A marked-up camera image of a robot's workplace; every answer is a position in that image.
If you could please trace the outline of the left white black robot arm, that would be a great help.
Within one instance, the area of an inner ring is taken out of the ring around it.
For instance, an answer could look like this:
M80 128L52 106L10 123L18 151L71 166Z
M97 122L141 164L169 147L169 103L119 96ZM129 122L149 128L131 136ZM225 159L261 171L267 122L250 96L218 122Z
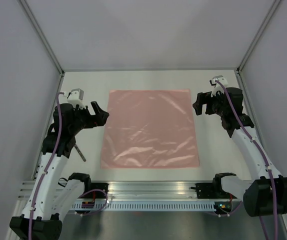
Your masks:
M55 195L76 144L76 135L83 129L104 126L109 117L96 101L90 104L93 114L81 104L69 102L55 107L53 123L42 143L41 162L30 197L20 216L12 217L9 223L19 239L57 240L64 218L78 198L107 196L107 189L93 187L90 175L79 172L72 173L61 192Z

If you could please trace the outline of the pink cloth napkin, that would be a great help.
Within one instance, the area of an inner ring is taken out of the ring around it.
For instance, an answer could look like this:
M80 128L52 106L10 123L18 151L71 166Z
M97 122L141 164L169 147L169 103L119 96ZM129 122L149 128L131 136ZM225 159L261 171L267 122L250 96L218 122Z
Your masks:
M107 111L101 168L199 167L189 89L111 90Z

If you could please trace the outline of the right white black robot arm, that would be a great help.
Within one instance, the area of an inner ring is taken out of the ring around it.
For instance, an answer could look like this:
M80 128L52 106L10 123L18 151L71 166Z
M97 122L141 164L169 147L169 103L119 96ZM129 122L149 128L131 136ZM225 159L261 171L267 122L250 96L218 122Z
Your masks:
M212 193L222 198L227 194L243 202L251 217L287 214L287 177L282 176L263 150L251 118L243 112L243 92L228 87L200 92L192 107L196 115L218 115L221 125L236 144L248 167L251 182L235 173L217 173L212 180Z

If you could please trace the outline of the silver table knife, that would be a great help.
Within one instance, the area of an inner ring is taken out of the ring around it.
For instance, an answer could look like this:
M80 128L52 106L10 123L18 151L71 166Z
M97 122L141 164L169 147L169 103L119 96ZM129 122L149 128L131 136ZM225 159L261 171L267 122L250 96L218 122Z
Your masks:
M81 152L80 148L78 147L77 144L74 145L74 148L76 149L78 155L80 156L80 158L82 159L83 162L86 162L86 158L85 156L83 155L83 153Z

